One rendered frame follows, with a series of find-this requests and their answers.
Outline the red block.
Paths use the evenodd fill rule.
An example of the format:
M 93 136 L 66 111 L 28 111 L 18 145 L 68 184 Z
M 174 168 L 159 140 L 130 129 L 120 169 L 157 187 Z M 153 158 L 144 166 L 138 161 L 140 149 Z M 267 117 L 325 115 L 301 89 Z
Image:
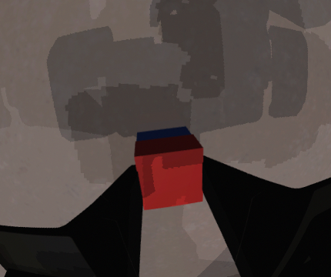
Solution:
M 202 202 L 202 157 L 194 135 L 135 142 L 144 209 Z

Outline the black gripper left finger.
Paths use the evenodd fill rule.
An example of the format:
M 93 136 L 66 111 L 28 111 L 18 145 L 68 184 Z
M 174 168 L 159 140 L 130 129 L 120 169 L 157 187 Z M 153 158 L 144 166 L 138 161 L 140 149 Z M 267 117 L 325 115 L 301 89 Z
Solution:
M 142 216 L 131 165 L 63 227 L 0 225 L 0 265 L 55 277 L 140 277 Z

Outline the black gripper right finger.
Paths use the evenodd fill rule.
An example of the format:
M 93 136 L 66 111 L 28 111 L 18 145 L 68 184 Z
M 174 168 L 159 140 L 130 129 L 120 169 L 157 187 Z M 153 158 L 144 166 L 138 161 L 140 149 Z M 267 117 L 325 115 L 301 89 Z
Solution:
M 314 216 L 331 209 L 331 178 L 290 188 L 202 157 L 202 190 L 242 277 L 277 277 Z

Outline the blue block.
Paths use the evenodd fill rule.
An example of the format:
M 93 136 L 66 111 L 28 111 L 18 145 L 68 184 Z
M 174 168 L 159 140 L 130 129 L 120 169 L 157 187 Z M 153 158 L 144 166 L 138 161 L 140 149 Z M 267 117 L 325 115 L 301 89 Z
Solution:
M 149 130 L 149 132 L 137 132 L 137 141 L 146 141 L 146 139 L 169 138 L 169 136 L 178 135 L 191 135 L 191 133 L 186 126 Z

